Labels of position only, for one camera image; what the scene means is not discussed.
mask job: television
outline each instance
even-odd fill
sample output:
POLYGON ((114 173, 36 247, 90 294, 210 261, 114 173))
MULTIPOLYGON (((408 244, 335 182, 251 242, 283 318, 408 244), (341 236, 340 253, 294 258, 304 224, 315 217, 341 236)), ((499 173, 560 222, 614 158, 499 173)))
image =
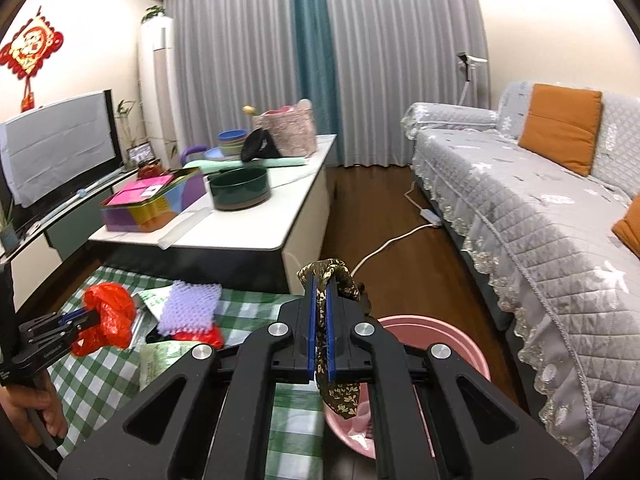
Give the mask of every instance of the television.
POLYGON ((0 203, 19 235, 79 189, 122 165, 111 90, 25 112, 0 124, 0 203))

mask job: gray sofa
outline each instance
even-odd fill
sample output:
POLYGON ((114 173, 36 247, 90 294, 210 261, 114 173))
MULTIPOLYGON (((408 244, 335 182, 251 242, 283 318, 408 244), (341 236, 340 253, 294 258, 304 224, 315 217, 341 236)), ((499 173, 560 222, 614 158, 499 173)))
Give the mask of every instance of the gray sofa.
POLYGON ((511 84, 497 112, 414 104, 402 125, 529 411, 588 475, 640 404, 640 260, 610 230, 640 190, 640 101, 604 92, 583 178, 517 145, 532 87, 511 84))

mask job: blue bowl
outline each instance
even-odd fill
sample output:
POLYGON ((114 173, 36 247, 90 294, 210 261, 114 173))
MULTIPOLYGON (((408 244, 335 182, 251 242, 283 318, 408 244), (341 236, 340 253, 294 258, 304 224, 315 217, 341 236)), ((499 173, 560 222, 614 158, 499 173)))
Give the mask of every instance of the blue bowl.
POLYGON ((220 142, 229 142, 230 140, 241 140, 247 135, 247 130, 229 130, 228 132, 222 132, 218 134, 218 140, 220 142))

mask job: power strip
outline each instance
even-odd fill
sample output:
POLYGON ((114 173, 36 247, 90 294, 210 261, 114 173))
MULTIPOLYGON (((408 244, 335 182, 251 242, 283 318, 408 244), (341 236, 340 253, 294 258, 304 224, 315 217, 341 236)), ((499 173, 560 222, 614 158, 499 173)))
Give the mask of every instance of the power strip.
POLYGON ((442 225, 442 219, 431 209, 420 209, 420 216, 437 227, 442 225))

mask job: mint green towel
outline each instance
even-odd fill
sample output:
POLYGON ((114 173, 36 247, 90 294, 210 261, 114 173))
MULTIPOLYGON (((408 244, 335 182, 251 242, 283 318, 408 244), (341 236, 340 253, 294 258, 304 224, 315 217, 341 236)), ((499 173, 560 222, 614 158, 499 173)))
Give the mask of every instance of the mint green towel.
POLYGON ((200 168, 203 174, 215 173, 220 170, 234 170, 235 168, 286 168, 288 166, 304 166, 306 158, 303 156, 284 156, 283 158, 265 158, 243 162, 242 160, 192 160, 185 164, 184 169, 200 168))

